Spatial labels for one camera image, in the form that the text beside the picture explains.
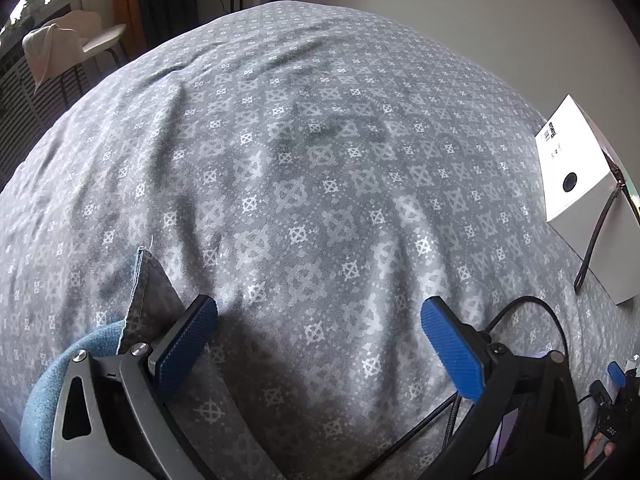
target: bed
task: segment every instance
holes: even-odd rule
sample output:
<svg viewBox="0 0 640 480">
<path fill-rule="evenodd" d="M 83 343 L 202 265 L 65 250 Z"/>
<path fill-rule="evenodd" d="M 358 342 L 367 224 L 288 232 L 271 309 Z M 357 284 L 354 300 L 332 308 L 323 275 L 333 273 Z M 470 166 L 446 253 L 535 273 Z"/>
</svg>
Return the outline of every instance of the bed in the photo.
<svg viewBox="0 0 640 480">
<path fill-rule="evenodd" d="M 477 328 L 543 298 L 580 397 L 630 355 L 639 313 L 591 274 L 573 292 L 580 258 L 545 222 L 544 121 L 352 9 L 277 2 L 161 45 L 82 97 L 0 195 L 3 423 L 17 439 L 47 365 L 127 315 L 140 246 L 184 304 L 218 302 L 204 368 L 246 428 L 214 391 L 181 393 L 177 418 L 220 478 L 343 479 L 404 435 L 453 391 L 419 326 L 432 295 Z M 496 334 L 519 354 L 561 348 L 533 304 Z M 444 423 L 372 478 L 416 478 Z"/>
</svg>

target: orange curtain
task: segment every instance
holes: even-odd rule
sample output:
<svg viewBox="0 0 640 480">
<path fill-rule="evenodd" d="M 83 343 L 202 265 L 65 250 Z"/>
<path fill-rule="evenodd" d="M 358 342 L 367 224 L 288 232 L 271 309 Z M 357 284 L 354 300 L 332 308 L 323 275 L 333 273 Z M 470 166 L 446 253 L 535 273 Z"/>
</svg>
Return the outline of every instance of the orange curtain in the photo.
<svg viewBox="0 0 640 480">
<path fill-rule="evenodd" d="M 122 43 L 129 59 L 135 59 L 144 54 L 147 47 L 138 0 L 113 0 L 113 18 L 115 23 L 127 25 Z"/>
</svg>

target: wall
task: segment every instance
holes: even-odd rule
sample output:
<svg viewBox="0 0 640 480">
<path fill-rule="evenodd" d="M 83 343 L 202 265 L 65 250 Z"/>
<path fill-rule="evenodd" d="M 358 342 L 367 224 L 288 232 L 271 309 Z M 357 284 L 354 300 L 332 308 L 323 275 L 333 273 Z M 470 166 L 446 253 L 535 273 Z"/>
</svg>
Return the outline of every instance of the wall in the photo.
<svg viewBox="0 0 640 480">
<path fill-rule="evenodd" d="M 640 184 L 640 48 L 610 0 L 306 0 L 413 27 L 549 116 L 571 93 Z"/>
</svg>

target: metal screw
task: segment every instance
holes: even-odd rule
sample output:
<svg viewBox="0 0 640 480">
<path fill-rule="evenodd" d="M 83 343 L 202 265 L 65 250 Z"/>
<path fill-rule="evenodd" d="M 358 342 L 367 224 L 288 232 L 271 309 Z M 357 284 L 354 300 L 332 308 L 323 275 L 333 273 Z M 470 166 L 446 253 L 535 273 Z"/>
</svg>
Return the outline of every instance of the metal screw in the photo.
<svg viewBox="0 0 640 480">
<path fill-rule="evenodd" d="M 494 345 L 494 354 L 496 355 L 502 355 L 507 351 L 507 347 L 505 345 L 503 345 L 502 343 L 496 343 Z"/>
<path fill-rule="evenodd" d="M 551 357 L 551 360 L 555 363 L 564 363 L 564 356 L 558 350 L 549 352 L 549 357 Z"/>
<path fill-rule="evenodd" d="M 149 345 L 146 343 L 136 343 L 131 347 L 131 353 L 136 356 L 144 355 L 148 351 L 149 351 Z"/>
<path fill-rule="evenodd" d="M 73 362 L 81 363 L 86 359 L 87 352 L 86 350 L 78 350 L 78 353 L 72 357 Z"/>
</svg>

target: chair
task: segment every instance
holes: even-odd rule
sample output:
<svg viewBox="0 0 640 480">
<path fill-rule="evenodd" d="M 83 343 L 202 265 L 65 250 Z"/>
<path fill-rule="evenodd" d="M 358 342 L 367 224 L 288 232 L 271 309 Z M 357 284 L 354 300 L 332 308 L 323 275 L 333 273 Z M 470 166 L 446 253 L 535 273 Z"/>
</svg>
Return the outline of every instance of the chair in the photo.
<svg viewBox="0 0 640 480">
<path fill-rule="evenodd" d="M 22 39 L 22 48 L 35 81 L 34 94 L 47 79 L 60 76 L 62 99 L 68 108 L 63 74 L 70 68 L 74 69 L 82 95 L 78 75 L 79 63 L 99 52 L 107 51 L 119 68 L 120 59 L 113 47 L 120 41 L 125 28 L 126 25 L 121 24 L 103 30 L 102 19 L 97 12 L 72 10 L 29 32 Z"/>
</svg>

